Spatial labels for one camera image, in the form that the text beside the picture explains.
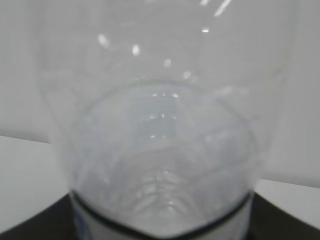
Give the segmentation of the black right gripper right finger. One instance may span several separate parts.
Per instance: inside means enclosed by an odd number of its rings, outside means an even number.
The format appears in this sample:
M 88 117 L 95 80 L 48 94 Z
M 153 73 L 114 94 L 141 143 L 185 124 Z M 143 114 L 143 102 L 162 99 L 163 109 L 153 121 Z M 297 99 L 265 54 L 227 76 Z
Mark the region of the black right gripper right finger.
M 320 240 L 320 230 L 254 194 L 247 240 Z

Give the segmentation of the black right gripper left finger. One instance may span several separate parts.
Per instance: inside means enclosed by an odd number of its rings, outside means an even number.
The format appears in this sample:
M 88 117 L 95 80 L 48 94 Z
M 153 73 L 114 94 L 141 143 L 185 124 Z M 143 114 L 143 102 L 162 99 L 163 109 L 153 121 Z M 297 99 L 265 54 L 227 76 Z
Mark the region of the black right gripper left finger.
M 2 240 L 75 240 L 73 208 L 69 195 L 32 218 L 2 232 Z

